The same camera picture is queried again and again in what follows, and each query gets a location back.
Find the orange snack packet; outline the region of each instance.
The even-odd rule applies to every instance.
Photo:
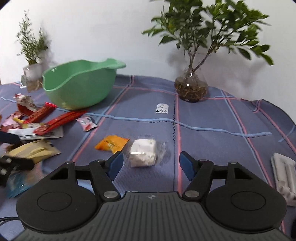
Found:
[[[121,151],[125,144],[129,141],[127,138],[118,136],[107,136],[101,140],[94,148],[97,150],[110,150],[114,154]]]

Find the white sticker label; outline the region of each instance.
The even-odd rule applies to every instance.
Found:
[[[167,104],[158,104],[156,107],[156,114],[168,114],[168,105]]]

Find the white flower pot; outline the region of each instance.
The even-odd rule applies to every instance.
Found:
[[[31,64],[23,69],[25,76],[30,81],[40,80],[42,78],[43,67],[41,63]]]

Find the soil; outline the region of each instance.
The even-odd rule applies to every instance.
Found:
[[[175,89],[180,99],[187,102],[198,102],[207,94],[206,85],[196,84],[187,86],[185,83],[178,80],[175,80]]]

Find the white wall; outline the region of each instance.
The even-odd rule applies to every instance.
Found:
[[[264,98],[296,121],[293,108],[296,4],[292,0],[246,0],[246,3],[271,16],[267,22],[272,26],[263,26],[260,38],[262,43],[271,45],[268,54],[275,66],[268,66],[254,56],[248,61],[240,55],[228,55],[221,49],[208,58],[201,72],[209,85],[245,99]],[[158,46],[157,36],[141,35],[142,30],[151,27],[150,20],[159,14],[162,5],[162,1],[149,0],[11,0],[0,10],[1,82],[18,81],[26,65],[24,57],[16,56],[20,45],[15,42],[24,9],[30,10],[33,28],[38,30],[42,26],[49,35],[51,65],[113,57],[127,64],[119,73],[174,80],[186,67],[182,51],[174,43]]]

